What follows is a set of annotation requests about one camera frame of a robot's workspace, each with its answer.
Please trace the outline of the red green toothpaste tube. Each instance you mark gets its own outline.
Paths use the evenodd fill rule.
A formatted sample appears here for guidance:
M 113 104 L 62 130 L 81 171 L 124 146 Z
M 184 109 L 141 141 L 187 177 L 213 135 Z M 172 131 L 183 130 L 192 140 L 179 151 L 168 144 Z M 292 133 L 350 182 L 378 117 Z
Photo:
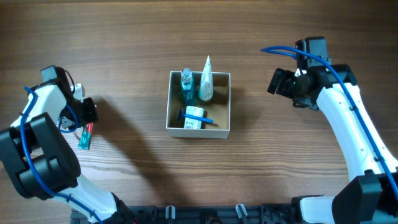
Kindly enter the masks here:
M 88 123 L 83 128 L 78 148 L 82 150 L 90 149 L 91 134 L 93 130 L 93 123 Z

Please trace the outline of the white lotion tube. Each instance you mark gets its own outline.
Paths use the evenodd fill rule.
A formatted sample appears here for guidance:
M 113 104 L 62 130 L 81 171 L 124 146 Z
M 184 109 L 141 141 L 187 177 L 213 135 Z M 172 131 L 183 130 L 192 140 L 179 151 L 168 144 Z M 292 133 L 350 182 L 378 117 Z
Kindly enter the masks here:
M 206 63 L 200 79 L 198 96 L 202 101 L 210 101 L 214 92 L 213 74 L 210 56 L 207 56 Z

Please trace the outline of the blue disposable razor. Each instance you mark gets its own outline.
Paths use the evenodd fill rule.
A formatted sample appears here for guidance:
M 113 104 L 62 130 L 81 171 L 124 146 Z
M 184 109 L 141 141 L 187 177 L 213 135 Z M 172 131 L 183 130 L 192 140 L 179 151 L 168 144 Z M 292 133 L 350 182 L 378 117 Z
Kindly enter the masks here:
M 183 112 L 183 109 L 180 109 L 179 112 L 178 112 L 177 120 L 181 121 L 183 117 L 184 118 L 194 119 L 194 120 L 201 121 L 201 122 L 208 123 L 208 124 L 213 124 L 213 120 L 212 119 L 198 117 L 198 116 L 194 116 L 194 115 L 190 115 L 190 114 L 185 114 Z

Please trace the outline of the blue mouthwash bottle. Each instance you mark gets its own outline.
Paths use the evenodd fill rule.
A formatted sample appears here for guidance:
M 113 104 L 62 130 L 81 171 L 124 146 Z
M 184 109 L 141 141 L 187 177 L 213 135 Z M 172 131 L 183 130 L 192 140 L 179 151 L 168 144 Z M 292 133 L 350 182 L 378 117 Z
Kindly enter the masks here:
M 195 84 L 193 72 L 184 68 L 180 74 L 181 96 L 185 106 L 190 106 L 195 101 Z

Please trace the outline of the green soap bar pack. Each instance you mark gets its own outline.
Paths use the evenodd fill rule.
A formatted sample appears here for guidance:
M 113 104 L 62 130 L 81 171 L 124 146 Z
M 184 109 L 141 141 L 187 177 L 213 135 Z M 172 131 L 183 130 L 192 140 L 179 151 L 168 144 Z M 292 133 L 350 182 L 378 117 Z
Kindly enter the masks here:
M 185 113 L 197 117 L 204 117 L 204 109 L 199 108 L 196 106 L 187 106 Z M 184 128 L 185 129 L 201 129 L 201 121 L 192 119 L 192 118 L 187 118 L 185 117 L 184 121 Z

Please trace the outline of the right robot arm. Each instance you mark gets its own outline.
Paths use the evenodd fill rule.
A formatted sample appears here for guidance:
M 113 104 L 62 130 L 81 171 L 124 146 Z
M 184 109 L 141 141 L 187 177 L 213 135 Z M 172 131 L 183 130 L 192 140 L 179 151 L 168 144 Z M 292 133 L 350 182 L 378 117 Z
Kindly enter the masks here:
M 296 108 L 321 111 L 343 153 L 349 182 L 335 196 L 294 197 L 268 211 L 287 223 L 396 223 L 397 159 L 383 143 L 346 64 L 334 64 L 324 37 L 272 46 L 266 53 L 292 57 L 296 71 L 275 70 L 268 92 L 292 100 Z

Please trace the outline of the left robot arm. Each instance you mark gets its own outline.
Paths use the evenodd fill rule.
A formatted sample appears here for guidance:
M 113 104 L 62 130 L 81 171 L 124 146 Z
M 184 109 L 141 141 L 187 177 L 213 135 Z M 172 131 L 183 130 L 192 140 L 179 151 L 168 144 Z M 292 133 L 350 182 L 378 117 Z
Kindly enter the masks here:
M 64 203 L 90 223 L 137 223 L 121 199 L 81 173 L 63 136 L 98 121 L 95 102 L 64 68 L 51 65 L 40 72 L 43 82 L 25 88 L 27 105 L 1 131 L 1 161 L 14 188 L 24 198 Z

